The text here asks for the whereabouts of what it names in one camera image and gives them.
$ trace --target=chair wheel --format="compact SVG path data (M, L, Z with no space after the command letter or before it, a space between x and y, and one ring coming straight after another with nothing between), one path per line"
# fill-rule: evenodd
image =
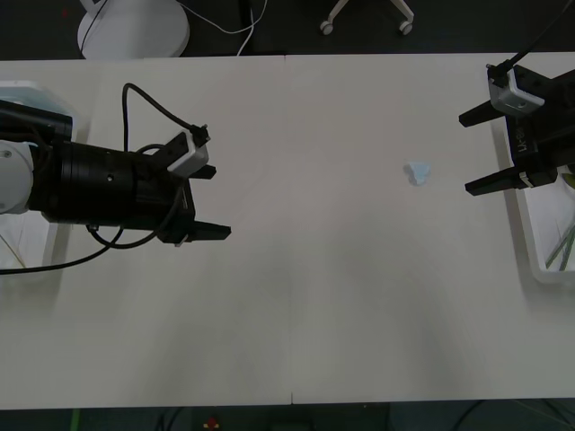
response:
M322 22L322 25L320 25L320 31L322 31L325 36L331 34L333 31L333 24L329 21Z
M408 34L410 34L411 30L413 30L413 24L409 21L404 21L399 26L399 32L403 36L407 36Z

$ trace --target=white cable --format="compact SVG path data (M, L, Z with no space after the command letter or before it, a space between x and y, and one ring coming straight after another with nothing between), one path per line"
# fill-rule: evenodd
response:
M559 424L565 425L566 427L569 427L569 428L571 428L571 429L575 429L575 427L574 427L573 425L568 424L567 422L563 422L562 420L559 420L559 419L556 418L555 416L548 415L547 413L545 413L544 411L541 411L540 409L535 409L535 408L531 407L530 405L525 404L525 402L522 402L522 401L519 401L519 400L512 400L512 401L516 402L517 404L519 404L520 406L522 406L522 407L524 407L524 408L526 408L526 409L530 409L531 411L534 411L534 413L538 413L538 414L540 414L541 416L545 416L546 418L549 418L549 419L551 419L551 420L554 420L555 422L557 422L557 423L559 423Z
M237 55L236 57L240 57L242 55L242 51L245 48L245 46L248 44L248 40L250 40L250 37L253 35L253 29L254 29L254 25L255 23L253 22L253 11L250 8L250 20L252 21L252 29L250 30L250 34L248 34L248 37L245 38L245 40L243 41L242 46L240 47L240 50L237 51Z
M208 18L203 17L202 15L200 15L199 13L197 13L196 11L192 10L190 7L186 6L184 3L182 2L178 2L179 4L181 4L181 7L183 7L184 9L189 10L191 13L193 13L194 15L196 15L198 18L200 18L201 20L207 22L208 24L213 25L214 27L216 27L218 30L222 31L225 34L238 34L238 33L242 33L244 31L247 31L249 29L253 30L253 27L255 27L255 24L257 24L258 22L260 22L261 18L263 17L263 15L266 12L266 7L268 6L268 0L263 0L263 9L261 9L261 14L260 17L255 20L255 22L253 22L252 19L252 25L246 27L245 29L241 29L238 31L228 31L228 30L224 30L222 29L219 25L217 25L215 22L210 21Z

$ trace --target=dark floor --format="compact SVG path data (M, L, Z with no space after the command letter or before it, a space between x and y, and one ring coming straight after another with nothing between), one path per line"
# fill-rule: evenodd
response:
M528 406L559 420L575 424L566 407L572 400L556 400L549 408L541 400ZM458 420L473 401L436 401L387 404L343 404L280 407L186 408L169 431L204 430L216 418L221 431L561 431L568 427L526 409L511 400L485 401L464 421ZM176 411L169 409L168 420ZM71 410L0 412L0 429L5 431L157 431L157 421L166 409L83 409L79 427L71 427Z
M241 0L182 0L227 30L242 28ZM263 0L251 0L256 14ZM565 0L408 0L413 32L402 37L402 16L386 0L351 0L330 36L319 24L335 0L269 0L245 55L512 52L523 48ZM78 58L75 34L83 16L78 0L0 0L0 60ZM227 35L189 13L185 57L229 56L246 33ZM575 50L575 12L537 49Z

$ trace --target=light blue object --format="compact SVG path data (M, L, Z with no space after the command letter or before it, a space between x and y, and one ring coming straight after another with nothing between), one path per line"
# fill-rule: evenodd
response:
M431 168L426 163L409 162L403 166L403 170L414 186L422 186L428 181Z

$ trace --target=black cable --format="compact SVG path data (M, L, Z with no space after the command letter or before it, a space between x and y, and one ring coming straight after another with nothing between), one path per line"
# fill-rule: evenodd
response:
M170 208L170 211L168 211L168 214L164 217L164 220L162 220L160 225L158 227L156 227L153 232L151 232L149 235L146 235L141 240L129 242L127 244L116 244L116 243L108 242L108 241L104 240L90 226L86 226L86 229L88 229L88 232L90 233L90 235L97 242L99 242L100 244L105 245L107 247L110 247L111 249L116 249L116 250L135 249L136 247L139 247L140 245L144 245L147 242L152 241L161 231L163 231L168 226L168 224L172 221L173 217L176 215L176 213L178 212L178 209L180 208L180 203L181 203L182 197L183 197L183 186L180 186L178 188L178 191L176 192L176 196L173 200L172 207Z
M519 60L521 60L524 56L529 54L535 48L535 46L537 46L537 44L541 41L541 39L545 36L545 34L547 34L547 32L563 17L563 15L572 5L573 0L568 0L565 6L562 8L562 10L559 12L559 14L555 17L555 19L553 19L553 21L551 21L547 25L547 27L545 27L545 29L541 33L539 33L539 36L537 36L535 40L531 42L531 44L527 48L523 49L522 51L519 51L515 56L513 56L509 60L505 60L503 63L496 66L496 68L499 69L497 73L500 75L506 74L509 70L513 68L513 66L516 63L519 62Z
M164 148L164 147L165 147L165 145L162 145L162 144L144 145L142 148L138 148L138 149L136 150L136 153L138 153L138 154L143 154L143 153L146 153L146 152L148 152L148 151L150 151L150 150L160 150L160 149L162 149L162 148Z
M46 267L36 267L36 268L18 268L18 269L0 269L0 276L12 276L12 275L16 275L16 274L32 274L35 272L44 272L44 271L55 271L57 269L64 269L64 268L70 268L73 267L75 265L81 265L89 260L92 259L96 259L97 257L101 256L102 254L104 254L106 251L108 251L109 249L111 249L112 245L114 243L116 243L116 241L120 238L120 236L122 235L122 233L124 232L123 229L120 229L118 231L118 233L116 233L116 236L114 236L114 239L110 241L111 245L106 245L103 249L100 249L99 251L96 251L94 254L91 254L89 256L86 256L85 258L81 258L78 260L72 260L71 262L66 262L66 263L60 263L57 265L49 265Z
M92 22L90 22L90 26L88 27L88 31L85 33L84 38L82 39L82 45L80 45L80 54L82 56L84 56L84 44L86 43L86 38L88 37L88 33L90 32L90 30L92 29L93 24L96 22L96 20L98 19L98 15L100 15L100 12L102 11L102 9L106 6L106 4L108 3L108 0L103 0L103 5L100 9L98 9L98 12L96 13L96 15L93 17Z
M183 410L183 407L179 407L176 409L176 411L173 412L172 418L168 422L168 425L165 428L165 431L172 431L173 423L176 421L176 418L178 417L178 415L180 415L182 410Z
M463 415L461 415L461 417L457 420L457 422L454 423L454 425L450 428L450 431L457 431L459 429L459 427L461 426L461 424L464 423L465 419L475 410L477 409L479 406L481 406L483 403L485 402L485 400L479 400L476 401L472 404L472 406L467 409Z
M555 415L561 418L564 422L567 422L569 425L571 425L571 428L573 427L573 423L565 415L563 415L562 412L559 409L557 409L551 402L549 402L546 399L541 399L541 401L544 403L545 406L547 406L547 408L549 408L550 411L555 413Z
M167 110L160 103L155 101L152 98L152 96L150 96L147 92L142 90L137 85L133 83L127 83L124 85L124 88L122 89L122 121L124 122L124 151L128 151L128 90L135 91L145 101L147 101L150 105L159 110L162 114L165 115L165 117L176 123L178 126L182 126L183 128L186 128L190 131L199 129L198 126L193 126L189 123L186 123L183 119L179 119L178 117L173 115L169 110Z

